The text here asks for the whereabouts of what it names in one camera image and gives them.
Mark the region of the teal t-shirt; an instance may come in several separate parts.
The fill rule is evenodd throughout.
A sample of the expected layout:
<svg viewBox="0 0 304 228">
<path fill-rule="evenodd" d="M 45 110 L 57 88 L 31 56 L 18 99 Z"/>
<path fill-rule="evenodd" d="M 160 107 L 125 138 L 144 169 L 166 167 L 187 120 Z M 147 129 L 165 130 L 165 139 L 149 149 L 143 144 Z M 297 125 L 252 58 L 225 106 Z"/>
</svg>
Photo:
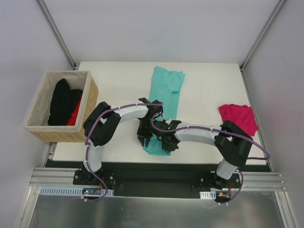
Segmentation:
<svg viewBox="0 0 304 228">
<path fill-rule="evenodd" d="M 163 102 L 163 114 L 169 119 L 176 119 L 181 88 L 185 73 L 181 71 L 168 71 L 157 66 L 152 75 L 149 100 Z"/>
</svg>

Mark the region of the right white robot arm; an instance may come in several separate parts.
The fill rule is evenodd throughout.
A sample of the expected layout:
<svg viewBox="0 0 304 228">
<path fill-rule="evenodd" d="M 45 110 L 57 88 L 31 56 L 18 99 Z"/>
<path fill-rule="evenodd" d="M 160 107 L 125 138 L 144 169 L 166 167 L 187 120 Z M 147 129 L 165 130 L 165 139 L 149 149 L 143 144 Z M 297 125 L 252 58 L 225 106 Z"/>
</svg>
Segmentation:
<svg viewBox="0 0 304 228">
<path fill-rule="evenodd" d="M 237 168 L 247 162 L 252 138 L 232 121 L 219 126 L 193 125 L 179 120 L 151 121 L 150 131 L 161 141 L 162 149 L 172 152 L 180 142 L 195 142 L 215 146 L 221 156 L 214 174 L 203 178 L 205 184 L 223 189 L 231 181 Z"/>
</svg>

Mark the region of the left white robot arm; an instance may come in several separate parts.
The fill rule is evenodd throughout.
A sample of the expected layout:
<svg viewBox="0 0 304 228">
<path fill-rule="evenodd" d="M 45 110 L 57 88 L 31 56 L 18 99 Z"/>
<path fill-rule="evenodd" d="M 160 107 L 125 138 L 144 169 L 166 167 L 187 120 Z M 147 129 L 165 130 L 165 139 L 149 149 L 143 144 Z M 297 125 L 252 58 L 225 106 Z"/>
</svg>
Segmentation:
<svg viewBox="0 0 304 228">
<path fill-rule="evenodd" d="M 117 107 L 110 106 L 106 102 L 99 103 L 83 124 L 87 149 L 81 170 L 85 181 L 91 185 L 100 181 L 102 153 L 119 124 L 138 119 L 137 139 L 143 147 L 147 146 L 152 138 L 151 118 L 156 113 L 163 113 L 162 105 L 163 103 L 158 100 L 150 102 L 146 98 Z"/>
</svg>

